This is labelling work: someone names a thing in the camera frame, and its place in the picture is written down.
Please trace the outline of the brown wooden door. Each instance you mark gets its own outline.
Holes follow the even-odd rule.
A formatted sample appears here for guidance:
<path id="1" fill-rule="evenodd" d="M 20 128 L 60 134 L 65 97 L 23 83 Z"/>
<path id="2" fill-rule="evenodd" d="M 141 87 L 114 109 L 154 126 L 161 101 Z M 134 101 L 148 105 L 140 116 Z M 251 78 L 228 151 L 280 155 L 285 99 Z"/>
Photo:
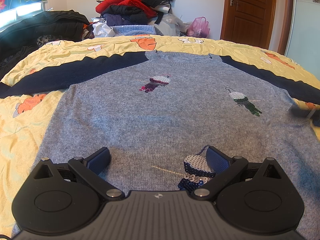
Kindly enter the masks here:
<path id="1" fill-rule="evenodd" d="M 220 38 L 285 54 L 293 0 L 225 0 Z"/>

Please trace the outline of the grey navy knit sweater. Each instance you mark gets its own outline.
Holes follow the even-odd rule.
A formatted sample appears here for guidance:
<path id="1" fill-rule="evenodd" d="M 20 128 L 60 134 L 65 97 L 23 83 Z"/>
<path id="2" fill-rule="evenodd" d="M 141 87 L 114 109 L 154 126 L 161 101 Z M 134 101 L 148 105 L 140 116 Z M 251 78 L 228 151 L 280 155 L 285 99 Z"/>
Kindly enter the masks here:
<path id="1" fill-rule="evenodd" d="M 106 147 L 111 161 L 99 176 L 124 199 L 106 202 L 74 232 L 19 229 L 15 239 L 319 239 L 319 140 L 311 120 L 290 113 L 293 105 L 312 109 L 319 89 L 211 54 L 151 51 L 106 68 L 64 93 L 33 168 Z M 276 159 L 304 203 L 296 230 L 242 231 L 214 203 L 191 197 L 215 177 L 208 146 L 250 163 Z"/>

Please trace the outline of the light blue knit sweater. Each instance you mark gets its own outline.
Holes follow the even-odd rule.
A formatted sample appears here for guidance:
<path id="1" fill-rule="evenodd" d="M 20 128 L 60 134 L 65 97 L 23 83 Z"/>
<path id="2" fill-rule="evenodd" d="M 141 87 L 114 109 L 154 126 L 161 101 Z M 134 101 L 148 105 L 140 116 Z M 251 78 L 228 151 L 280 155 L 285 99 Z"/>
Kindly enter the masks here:
<path id="1" fill-rule="evenodd" d="M 119 25 L 112 27 L 115 36 L 156 35 L 152 25 Z"/>

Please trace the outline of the dark clothes pile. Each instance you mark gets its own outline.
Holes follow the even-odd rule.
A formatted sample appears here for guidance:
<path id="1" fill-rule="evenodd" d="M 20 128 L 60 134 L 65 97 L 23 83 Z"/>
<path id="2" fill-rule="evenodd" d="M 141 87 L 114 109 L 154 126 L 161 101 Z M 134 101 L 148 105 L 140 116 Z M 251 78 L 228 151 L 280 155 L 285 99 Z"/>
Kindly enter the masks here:
<path id="1" fill-rule="evenodd" d="M 157 16 L 153 18 L 156 20 L 155 23 L 159 24 L 164 14 L 170 12 L 172 1 L 174 0 L 142 0 L 142 3 L 157 12 Z M 118 25 L 145 25 L 153 19 L 147 18 L 142 9 L 123 5 L 111 5 L 100 16 L 111 27 Z"/>

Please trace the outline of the frosted glass wardrobe door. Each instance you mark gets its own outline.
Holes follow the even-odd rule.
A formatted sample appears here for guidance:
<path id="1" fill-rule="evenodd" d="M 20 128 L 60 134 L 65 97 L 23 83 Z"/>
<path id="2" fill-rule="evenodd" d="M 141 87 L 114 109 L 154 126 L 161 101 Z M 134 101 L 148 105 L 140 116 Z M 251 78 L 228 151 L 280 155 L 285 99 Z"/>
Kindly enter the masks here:
<path id="1" fill-rule="evenodd" d="M 309 72 L 319 65 L 319 0 L 294 0 L 285 55 Z"/>

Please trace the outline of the pink plastic bag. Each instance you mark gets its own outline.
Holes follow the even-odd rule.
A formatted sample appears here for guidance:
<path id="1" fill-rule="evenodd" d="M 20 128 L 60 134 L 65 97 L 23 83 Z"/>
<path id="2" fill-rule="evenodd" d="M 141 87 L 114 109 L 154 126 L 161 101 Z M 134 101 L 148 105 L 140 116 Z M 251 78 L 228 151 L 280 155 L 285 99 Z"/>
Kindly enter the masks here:
<path id="1" fill-rule="evenodd" d="M 206 38 L 209 35 L 209 22 L 205 17 L 198 17 L 193 20 L 187 30 L 187 35 L 191 37 Z"/>

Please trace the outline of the red garment on pile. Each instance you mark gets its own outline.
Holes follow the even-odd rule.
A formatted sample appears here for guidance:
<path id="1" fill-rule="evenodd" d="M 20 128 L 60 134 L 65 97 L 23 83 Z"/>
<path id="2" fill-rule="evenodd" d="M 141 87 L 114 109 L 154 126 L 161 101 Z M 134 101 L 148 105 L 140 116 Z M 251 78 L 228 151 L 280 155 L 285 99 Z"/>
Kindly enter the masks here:
<path id="1" fill-rule="evenodd" d="M 142 0 L 103 0 L 95 7 L 95 11 L 101 14 L 111 5 L 137 7 L 139 9 L 142 9 L 142 11 L 146 14 L 147 18 L 153 18 L 157 16 L 157 12 L 155 12 L 147 5 L 143 4 Z"/>

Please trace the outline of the white plastic bag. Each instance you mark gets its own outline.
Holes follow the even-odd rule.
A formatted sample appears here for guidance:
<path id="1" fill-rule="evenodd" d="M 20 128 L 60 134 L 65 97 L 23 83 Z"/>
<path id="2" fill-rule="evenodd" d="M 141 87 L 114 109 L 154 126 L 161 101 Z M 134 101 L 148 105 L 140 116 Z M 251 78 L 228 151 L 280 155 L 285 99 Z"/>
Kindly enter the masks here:
<path id="1" fill-rule="evenodd" d="M 116 34 L 113 28 L 106 23 L 97 22 L 93 24 L 93 35 L 95 37 L 114 37 Z"/>

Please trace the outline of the yellow cartoon print quilt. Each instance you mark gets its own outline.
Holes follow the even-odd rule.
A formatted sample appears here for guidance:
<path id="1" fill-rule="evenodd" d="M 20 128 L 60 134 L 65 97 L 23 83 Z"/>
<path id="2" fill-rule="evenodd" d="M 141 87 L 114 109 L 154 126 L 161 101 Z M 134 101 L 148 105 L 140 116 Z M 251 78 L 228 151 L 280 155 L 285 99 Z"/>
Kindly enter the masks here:
<path id="1" fill-rule="evenodd" d="M 46 67 L 85 57 L 123 55 L 138 51 L 174 51 L 197 55 L 230 56 L 235 61 L 269 70 L 276 76 L 302 81 L 314 88 L 319 79 L 292 59 L 274 51 L 207 38 L 135 35 L 94 38 L 81 42 L 53 41 L 29 54 L 6 74 L 2 82 L 13 86 L 24 77 L 34 77 Z M 1 100 L 1 234 L 10 236 L 14 228 L 11 204 L 36 158 L 47 126 L 62 92 L 23 93 Z"/>

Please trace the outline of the black jacket pile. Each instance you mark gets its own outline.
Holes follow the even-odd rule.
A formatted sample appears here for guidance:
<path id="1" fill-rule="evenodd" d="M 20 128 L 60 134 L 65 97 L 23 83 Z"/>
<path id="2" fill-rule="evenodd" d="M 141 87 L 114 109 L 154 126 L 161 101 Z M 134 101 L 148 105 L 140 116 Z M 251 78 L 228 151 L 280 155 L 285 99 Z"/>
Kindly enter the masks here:
<path id="1" fill-rule="evenodd" d="M 79 42 L 89 26 L 86 16 L 73 11 L 44 11 L 1 32 L 1 77 L 48 42 Z"/>

